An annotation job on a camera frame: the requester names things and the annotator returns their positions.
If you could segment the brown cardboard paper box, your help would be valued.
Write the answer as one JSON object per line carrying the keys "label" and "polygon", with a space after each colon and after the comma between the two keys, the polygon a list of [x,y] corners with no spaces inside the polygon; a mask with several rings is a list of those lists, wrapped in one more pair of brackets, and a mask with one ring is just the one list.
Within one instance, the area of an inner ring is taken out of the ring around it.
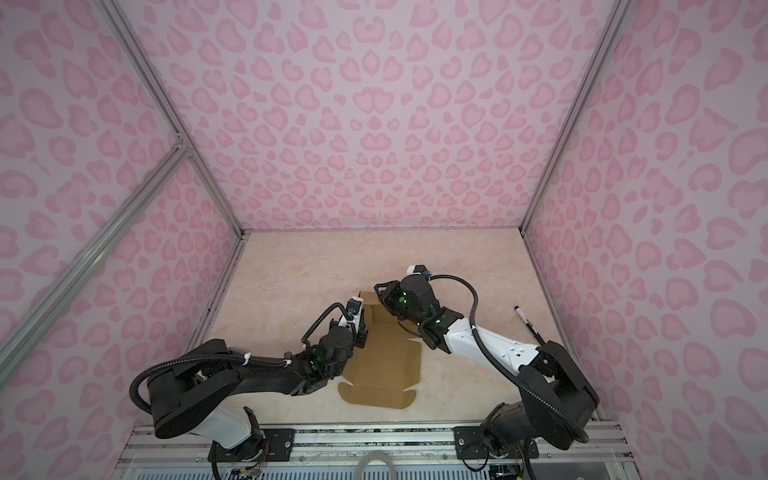
{"label": "brown cardboard paper box", "polygon": [[368,337],[347,362],[338,393],[353,405],[406,409],[417,396],[422,344],[402,329],[373,292],[360,297]]}

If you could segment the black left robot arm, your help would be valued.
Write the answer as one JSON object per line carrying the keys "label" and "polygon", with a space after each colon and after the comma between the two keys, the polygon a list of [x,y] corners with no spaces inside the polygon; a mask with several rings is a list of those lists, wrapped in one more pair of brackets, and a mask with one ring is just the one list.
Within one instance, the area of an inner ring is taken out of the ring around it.
{"label": "black left robot arm", "polygon": [[305,396],[324,388],[343,373],[357,348],[365,346],[367,329],[333,321],[317,344],[282,358],[251,356],[209,340],[189,353],[152,366],[129,387],[139,409],[152,416],[155,436],[170,439],[212,422],[226,436],[215,441],[233,449],[256,434],[252,413],[233,420],[216,419],[224,400],[246,393]]}

